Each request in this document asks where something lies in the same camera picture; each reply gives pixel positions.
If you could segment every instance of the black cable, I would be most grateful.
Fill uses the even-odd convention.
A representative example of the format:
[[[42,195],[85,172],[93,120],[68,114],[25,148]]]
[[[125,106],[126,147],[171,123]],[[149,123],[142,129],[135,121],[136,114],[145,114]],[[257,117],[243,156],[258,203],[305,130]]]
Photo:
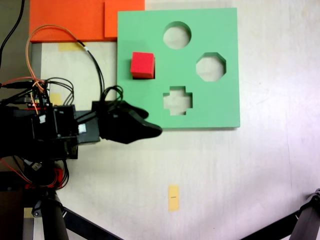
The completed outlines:
[[[20,169],[20,171],[23,173],[24,171],[22,171],[22,168],[21,168],[20,164],[18,163],[16,157],[15,157],[15,156],[12,156],[12,158],[13,158],[13,161],[15,162],[15,164],[17,165],[17,167],[18,167],[18,168]]]
[[[85,45],[82,41],[77,40],[77,42],[86,49],[86,45]],[[100,94],[102,94],[103,91],[105,90],[105,79],[104,79],[104,75],[102,74],[102,71],[101,71],[101,69],[100,69],[100,66],[99,66],[97,60],[95,59],[95,57],[92,55],[92,53],[91,53],[88,49],[86,49],[86,51],[88,52],[89,56],[91,57],[91,59],[92,59],[92,61],[93,61],[93,63],[94,63],[94,66],[95,66],[95,68],[96,68],[96,71],[97,71],[97,73],[98,73],[99,85],[100,85]]]
[[[68,83],[71,84],[71,87],[63,82],[58,82],[58,81],[51,81],[51,79],[59,79],[59,80],[64,80]],[[47,83],[54,83],[56,85],[60,85],[61,87],[64,86],[64,88],[70,88],[70,94],[68,95],[68,97],[65,99],[63,105],[72,105],[72,103],[74,102],[75,99],[75,91],[74,91],[74,85],[72,84],[71,81],[69,81],[68,79],[62,78],[62,77],[50,77],[48,79],[45,80]]]
[[[73,89],[71,86],[69,86],[69,85],[67,85],[67,84],[65,84],[65,83],[62,83],[62,82],[58,82],[58,81],[47,81],[47,83],[61,86],[61,87],[63,87],[63,88],[65,88],[65,89],[67,89],[67,90],[70,91],[70,94],[69,94],[68,97],[64,100],[63,105],[71,105],[71,104],[74,102],[74,99],[75,99],[75,91],[74,91],[74,89]]]
[[[81,116],[77,117],[75,120],[82,119],[83,117],[88,116],[88,115],[93,114],[93,113],[95,113],[95,111],[87,112],[87,113],[85,113],[85,114],[83,114],[83,115],[81,115]]]
[[[0,101],[0,107],[7,106],[8,104],[14,102],[16,99],[20,98],[21,96],[26,95],[26,93],[29,92],[30,90],[31,89],[26,89],[26,90],[23,90],[22,92],[20,92],[16,95],[13,95],[7,99],[3,99],[2,101]]]
[[[60,80],[66,81],[66,82],[68,82],[68,83],[71,84],[72,89],[75,88],[71,81],[69,81],[68,79],[65,79],[65,78],[63,78],[63,77],[54,76],[54,77],[50,77],[50,78],[46,79],[45,81],[50,81],[50,80],[52,80],[52,79],[60,79]]]
[[[0,47],[0,68],[1,68],[1,62],[2,62],[2,52],[4,50],[4,47],[7,43],[7,41],[9,40],[9,38],[11,37],[11,35],[14,33],[14,31],[16,30],[16,28],[18,27],[20,20],[22,18],[22,15],[24,13],[24,7],[25,7],[25,0],[21,1],[21,9],[20,9],[20,13],[19,13],[19,17],[15,23],[15,25],[13,26],[13,28],[11,29],[11,31],[9,32],[9,34],[5,37],[5,39],[3,40],[3,43]]]
[[[61,187],[58,187],[57,190],[63,189],[69,182],[69,169],[66,160],[62,160],[64,165],[64,176],[61,182]]]

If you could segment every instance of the white table surface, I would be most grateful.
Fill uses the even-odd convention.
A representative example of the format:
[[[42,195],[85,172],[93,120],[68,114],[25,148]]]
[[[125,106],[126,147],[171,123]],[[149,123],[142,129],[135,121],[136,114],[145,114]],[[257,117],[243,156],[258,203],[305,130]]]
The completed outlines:
[[[147,10],[217,7],[238,9],[241,127],[81,146],[58,191],[64,206],[125,240],[238,240],[320,186],[320,1],[146,0]],[[114,85],[117,44],[88,47]],[[53,76],[73,82],[77,110],[97,100],[84,52],[43,44],[41,77]],[[169,185],[180,187],[179,211],[168,211]],[[43,239],[40,219],[35,230]]]

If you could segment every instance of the cross-shaped hole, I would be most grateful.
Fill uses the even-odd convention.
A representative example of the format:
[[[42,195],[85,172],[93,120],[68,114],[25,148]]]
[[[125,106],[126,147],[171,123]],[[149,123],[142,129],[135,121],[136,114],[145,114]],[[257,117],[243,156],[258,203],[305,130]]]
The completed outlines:
[[[170,115],[186,115],[192,109],[192,93],[186,92],[185,86],[171,86],[170,93],[163,94],[163,107],[170,110]]]

